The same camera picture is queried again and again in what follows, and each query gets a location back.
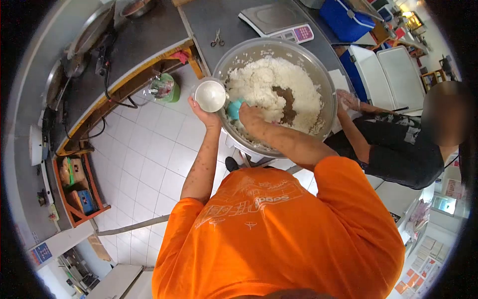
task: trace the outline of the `scissors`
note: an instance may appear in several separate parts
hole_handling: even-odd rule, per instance
[[[214,47],[216,46],[217,44],[219,44],[219,46],[224,46],[224,41],[221,39],[221,37],[219,36],[219,34],[221,33],[221,30],[216,30],[216,39],[214,41],[211,42],[211,47]]]

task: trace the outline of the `pipe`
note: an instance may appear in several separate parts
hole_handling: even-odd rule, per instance
[[[132,230],[137,230],[138,228],[143,228],[145,226],[150,226],[150,225],[153,225],[153,224],[166,222],[168,220],[169,220],[169,215],[164,215],[164,216],[149,219],[149,220],[137,223],[137,224],[121,227],[121,228],[118,228],[118,229],[115,229],[115,230],[96,232],[96,235],[98,235],[98,236],[109,236],[109,235],[113,235],[113,234],[129,232],[129,231],[132,231]]]

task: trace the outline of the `white tile floor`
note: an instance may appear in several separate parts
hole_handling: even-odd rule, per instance
[[[181,86],[177,103],[147,101],[141,90],[132,98],[144,105],[138,109],[117,107],[106,117],[104,133],[91,140],[96,149],[91,157],[98,185],[111,205],[111,209],[95,217],[100,231],[167,215],[179,200],[206,128],[186,101],[197,82],[191,67],[186,65],[172,75]],[[91,134],[99,132],[98,127]],[[226,134],[221,133],[213,194],[229,174],[225,158],[234,154],[225,140]],[[285,159],[272,166],[288,169],[292,165]],[[301,170],[294,176],[311,193],[317,193],[312,172]],[[101,239],[116,262],[154,266],[166,225],[159,223]]]

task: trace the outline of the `large mixing bowl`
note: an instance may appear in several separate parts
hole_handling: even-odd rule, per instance
[[[221,81],[227,81],[229,71],[235,68],[242,68],[247,63],[257,61],[267,55],[274,58],[281,57],[295,65],[301,66],[309,74],[314,85],[320,85],[319,93],[322,95],[320,99],[324,103],[324,106],[319,116],[324,121],[324,126],[316,135],[316,138],[324,140],[332,130],[332,124],[337,113],[335,88],[324,65],[307,49],[296,43],[278,38],[254,38],[238,44],[224,54],[214,70],[213,77]],[[232,128],[226,118],[224,109],[219,110],[218,114],[221,118],[223,128],[228,132],[230,137],[240,145],[262,156],[285,158],[281,152],[275,149],[254,147],[251,142]]]

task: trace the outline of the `printed graphic on shirt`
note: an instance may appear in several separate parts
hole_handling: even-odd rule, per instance
[[[405,142],[415,144],[418,133],[422,130],[421,120],[418,117],[406,115],[394,115],[382,113],[376,115],[374,119],[366,120],[367,122],[391,122],[402,126],[407,126],[408,131],[403,139]]]
[[[198,229],[207,222],[213,224],[215,229],[217,224],[227,221],[228,217],[263,212],[268,205],[300,198],[305,193],[307,191],[293,180],[258,183],[253,178],[245,176],[238,184],[227,184],[219,189],[209,200],[208,207],[196,218],[194,227]],[[257,223],[245,224],[252,229]]]

